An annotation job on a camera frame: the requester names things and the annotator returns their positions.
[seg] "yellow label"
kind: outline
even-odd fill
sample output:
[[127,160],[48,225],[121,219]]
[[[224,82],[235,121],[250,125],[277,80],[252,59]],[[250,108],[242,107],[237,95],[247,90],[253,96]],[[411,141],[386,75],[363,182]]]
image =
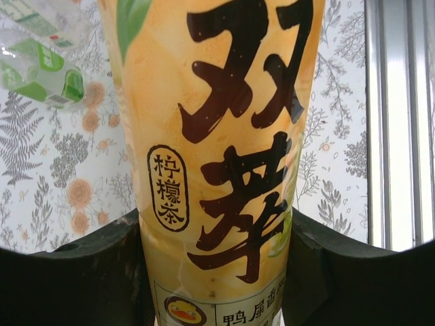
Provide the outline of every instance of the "yellow label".
[[160,326],[278,323],[324,0],[99,5]]

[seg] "barcode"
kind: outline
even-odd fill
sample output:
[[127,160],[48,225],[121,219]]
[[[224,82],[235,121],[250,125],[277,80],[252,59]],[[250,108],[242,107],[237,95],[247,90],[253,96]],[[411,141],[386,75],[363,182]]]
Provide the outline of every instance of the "barcode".
[[52,96],[49,97],[49,99],[50,99],[50,100],[53,100],[53,101],[55,101],[55,102],[57,102],[57,103],[60,103],[60,104],[65,104],[65,103],[68,103],[68,102],[69,102],[68,99],[63,98],[63,97],[61,97],[61,96],[59,96],[59,95],[52,95]]
[[72,46],[73,44],[68,40],[64,40],[64,41],[56,42],[56,45],[60,48],[66,48],[67,46]]

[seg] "chinese characters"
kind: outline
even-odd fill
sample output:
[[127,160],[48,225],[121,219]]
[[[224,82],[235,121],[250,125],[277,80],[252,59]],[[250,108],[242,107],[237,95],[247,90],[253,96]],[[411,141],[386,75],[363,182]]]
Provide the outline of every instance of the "chinese characters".
[[[276,90],[266,107],[251,117],[251,124],[257,129],[272,126],[284,108],[293,124],[304,111],[294,91],[294,83],[311,32],[313,0],[297,0],[277,7],[274,14],[283,31],[297,28],[298,33],[288,66],[278,54],[269,54],[264,61],[264,71],[274,81]],[[187,141],[200,143],[207,138],[228,110],[235,118],[248,110],[253,93],[245,78],[268,32],[268,15],[265,0],[232,0],[208,12],[188,14],[188,29],[195,42],[229,31],[232,43],[223,68],[203,61],[196,61],[192,66],[193,72],[211,86],[211,94],[193,114],[188,113],[181,103],[178,104],[183,123],[182,134]],[[232,192],[221,198],[200,201],[206,214],[219,218],[212,230],[202,230],[196,243],[200,251],[213,253],[188,253],[190,260],[200,269],[219,268],[246,257],[246,273],[237,277],[249,284],[258,280],[260,250],[271,237],[282,233],[280,215],[289,209],[287,200],[280,199],[280,193],[274,190],[282,184],[287,172],[286,167],[279,168],[279,165],[292,147],[292,140],[288,138],[286,132],[278,131],[271,139],[270,148],[243,156],[237,153],[235,146],[229,146],[222,162],[202,166],[201,172],[208,184],[221,186],[229,182]],[[263,175],[256,172],[259,168],[265,170]],[[244,175],[249,175],[249,181],[244,182]],[[242,213],[252,200],[260,196],[265,197],[259,216]],[[246,239],[229,249],[216,250],[233,228],[246,234]]]
[[190,115],[179,105],[183,135],[199,143],[217,126],[229,109],[235,117],[244,114],[252,101],[252,90],[245,77],[268,28],[264,0],[233,0],[209,12],[188,14],[188,28],[195,42],[202,42],[230,31],[232,43],[225,67],[196,61],[192,70],[211,86],[203,106]]
[[278,7],[277,15],[282,29],[299,26],[298,36],[288,67],[277,54],[271,54],[264,63],[264,70],[271,75],[277,90],[264,110],[253,115],[251,122],[255,128],[269,127],[278,118],[284,107],[287,109],[292,123],[295,124],[304,110],[294,93],[294,82],[311,32],[313,0],[298,0],[287,7]]
[[237,306],[228,305],[228,307],[234,308],[223,309],[222,312],[218,309],[218,325],[271,325],[272,320],[280,309],[281,300],[275,300],[275,298],[282,296],[284,282],[285,275],[282,273],[264,291],[254,297],[238,302]]
[[[283,231],[283,220],[271,231],[265,234],[264,231],[288,209],[288,204],[285,200],[277,203],[279,193],[272,192],[264,199],[264,210],[255,222],[253,216],[241,215],[241,211],[250,200],[266,194],[282,183],[287,168],[278,170],[278,165],[292,146],[292,140],[287,141],[287,137],[285,132],[278,132],[274,136],[270,149],[246,156],[239,156],[231,146],[225,151],[223,162],[213,162],[202,167],[204,178],[209,184],[221,185],[230,181],[233,191],[223,198],[201,201],[201,206],[208,215],[215,219],[221,215],[223,217],[210,233],[202,231],[196,247],[203,251],[216,249],[232,228],[246,232],[247,239],[220,253],[211,255],[188,253],[190,260],[199,268],[203,270],[218,268],[246,256],[246,274],[238,278],[246,283],[254,283],[258,280],[260,248],[272,236]],[[265,167],[264,176],[254,171],[261,166]],[[246,184],[243,181],[245,173],[251,175]]]
[[[276,121],[285,107],[295,124],[304,108],[294,93],[294,83],[302,62],[313,22],[313,0],[297,0],[289,6],[276,8],[283,30],[298,26],[298,36],[288,67],[278,54],[270,54],[264,70],[272,77],[277,89],[260,113],[254,113],[254,128],[267,128]],[[225,67],[196,61],[192,70],[211,86],[211,94],[203,106],[189,114],[179,103],[183,121],[182,133],[192,143],[200,143],[220,123],[227,110],[241,117],[251,105],[252,89],[245,77],[268,30],[268,12],[264,0],[232,0],[208,12],[188,14],[188,28],[195,42],[217,37],[227,30],[232,43]]]
[[180,232],[189,222],[184,161],[164,145],[151,148],[147,160],[154,213],[166,229]]

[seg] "lemon slice graphic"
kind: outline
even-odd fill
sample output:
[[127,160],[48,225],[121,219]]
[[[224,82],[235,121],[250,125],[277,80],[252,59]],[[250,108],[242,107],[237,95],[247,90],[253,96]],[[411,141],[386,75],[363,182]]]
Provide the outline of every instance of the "lemon slice graphic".
[[285,212],[284,214],[284,229],[282,233],[278,233],[271,238],[272,249],[268,255],[269,257],[279,256],[279,254],[281,254],[285,249],[285,246],[290,239],[290,232],[292,231],[292,212]]

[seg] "floral wallpaper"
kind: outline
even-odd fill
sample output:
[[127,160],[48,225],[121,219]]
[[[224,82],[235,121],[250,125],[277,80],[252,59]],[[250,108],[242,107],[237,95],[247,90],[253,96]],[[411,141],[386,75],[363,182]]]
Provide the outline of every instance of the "floral wallpaper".
[[[67,58],[98,81],[97,101],[67,112],[0,90],[0,246],[9,250],[53,251],[135,207],[97,3],[80,5],[92,35]],[[364,37],[364,2],[327,0],[294,206],[366,242]]]

